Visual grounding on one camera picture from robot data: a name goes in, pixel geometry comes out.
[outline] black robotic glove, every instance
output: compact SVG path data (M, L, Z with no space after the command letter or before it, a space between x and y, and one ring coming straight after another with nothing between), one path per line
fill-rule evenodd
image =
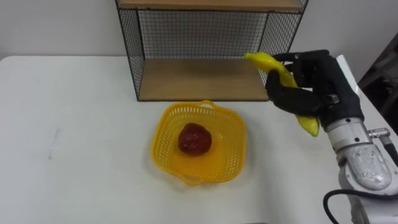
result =
M319 117L324 128L339 119L364 119L358 96L328 50L273 57L280 62L291 62L285 67L293 73L298 87L312 88L309 91L283 86L278 71L271 70L266 89L278 108L297 115Z

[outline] apple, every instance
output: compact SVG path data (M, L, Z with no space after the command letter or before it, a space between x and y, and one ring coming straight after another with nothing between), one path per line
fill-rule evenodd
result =
M178 136L178 148L191 156L199 156L210 150L211 134L205 127L188 123Z

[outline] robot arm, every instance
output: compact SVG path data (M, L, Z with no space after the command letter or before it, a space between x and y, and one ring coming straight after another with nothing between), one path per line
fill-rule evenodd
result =
M336 153L341 189L327 193L326 214L338 223L328 208L328 199L346 194L353 223L398 223L398 154L388 129L368 131L363 123L359 97L351 89L338 62L327 50L274 55L292 62L298 87L283 86L278 70L270 70L266 89L276 107L301 116L317 117ZM385 161L373 139L379 138L395 164Z

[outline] wooden shelf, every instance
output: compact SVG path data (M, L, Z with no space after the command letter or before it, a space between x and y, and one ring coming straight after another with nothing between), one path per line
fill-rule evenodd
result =
M297 0L120 0L121 8L301 11Z
M247 60L147 58L139 100L266 101L268 96Z

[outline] tabletop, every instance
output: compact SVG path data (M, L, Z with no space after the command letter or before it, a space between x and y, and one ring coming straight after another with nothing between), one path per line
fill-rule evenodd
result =
M368 129L389 128L360 98ZM126 57L5 58L0 102L0 223L328 223L322 198L340 187L327 135L270 102L217 102L246 124L234 180L187 187L157 170L150 142L171 103L136 101ZM330 207L350 222L345 196Z

